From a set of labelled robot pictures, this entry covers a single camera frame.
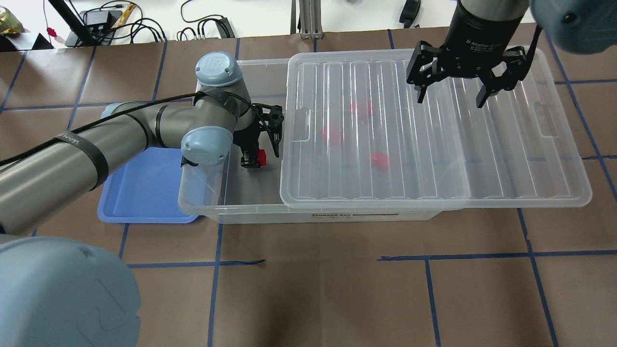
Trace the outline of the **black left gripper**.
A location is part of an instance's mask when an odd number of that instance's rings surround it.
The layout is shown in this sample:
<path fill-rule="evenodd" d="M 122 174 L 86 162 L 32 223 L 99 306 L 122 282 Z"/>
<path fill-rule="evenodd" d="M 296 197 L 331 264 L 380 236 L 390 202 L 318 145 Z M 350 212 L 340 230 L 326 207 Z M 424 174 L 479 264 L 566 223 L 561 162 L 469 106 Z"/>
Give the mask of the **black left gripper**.
<path fill-rule="evenodd" d="M 247 127 L 233 132 L 233 144 L 240 147 L 242 153 L 241 167 L 260 168 L 257 150 L 260 149 L 259 138 L 262 132 L 266 132 L 275 157 L 280 157 L 284 119 L 282 106 L 262 103 L 254 103 L 250 111 L 240 117 L 240 120 L 251 120 Z"/>

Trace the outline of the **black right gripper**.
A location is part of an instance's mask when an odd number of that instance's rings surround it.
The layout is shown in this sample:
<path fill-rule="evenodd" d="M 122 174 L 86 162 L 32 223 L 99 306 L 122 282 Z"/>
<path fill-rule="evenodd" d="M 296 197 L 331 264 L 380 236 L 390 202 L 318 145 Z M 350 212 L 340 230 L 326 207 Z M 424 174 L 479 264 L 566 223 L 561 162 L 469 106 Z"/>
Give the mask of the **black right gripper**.
<path fill-rule="evenodd" d="M 441 46 L 419 41 L 407 66 L 407 83 L 425 100 L 430 85 L 445 78 L 480 79 L 477 108 L 500 91 L 513 90 L 528 73 L 528 52 L 509 48 L 526 0 L 459 0 Z"/>

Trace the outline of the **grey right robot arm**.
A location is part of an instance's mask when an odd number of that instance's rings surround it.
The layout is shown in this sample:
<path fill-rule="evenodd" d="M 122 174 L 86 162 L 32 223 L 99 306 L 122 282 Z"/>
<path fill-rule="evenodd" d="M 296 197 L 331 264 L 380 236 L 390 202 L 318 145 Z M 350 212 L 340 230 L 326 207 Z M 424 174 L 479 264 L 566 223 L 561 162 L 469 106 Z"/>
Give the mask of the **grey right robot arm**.
<path fill-rule="evenodd" d="M 569 52 L 601 53 L 616 44 L 614 0 L 462 0 L 445 44 L 420 41 L 404 70 L 401 55 L 342 57 L 315 64 L 291 60 L 287 76 L 287 155 L 307 150 L 321 160 L 388 170 L 399 160 L 443 160 L 455 102 L 454 77 L 480 79 L 472 105 L 513 90 L 531 68 L 544 29 Z"/>

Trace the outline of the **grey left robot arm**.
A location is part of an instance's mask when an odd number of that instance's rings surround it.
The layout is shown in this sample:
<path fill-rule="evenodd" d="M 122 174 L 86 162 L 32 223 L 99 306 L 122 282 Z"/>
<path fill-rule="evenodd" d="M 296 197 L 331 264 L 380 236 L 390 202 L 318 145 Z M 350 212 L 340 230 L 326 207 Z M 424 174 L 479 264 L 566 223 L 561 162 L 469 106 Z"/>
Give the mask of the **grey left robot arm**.
<path fill-rule="evenodd" d="M 284 115 L 279 105 L 253 103 L 236 59 L 211 52 L 195 65 L 198 85 L 190 106 L 173 97 L 146 104 L 117 103 L 97 121 L 58 134 L 22 154 L 1 161 L 1 233 L 33 231 L 110 174 L 151 147 L 176 148 L 192 166 L 223 164 L 232 146 L 240 165 L 259 169 L 266 133 L 280 155 Z"/>

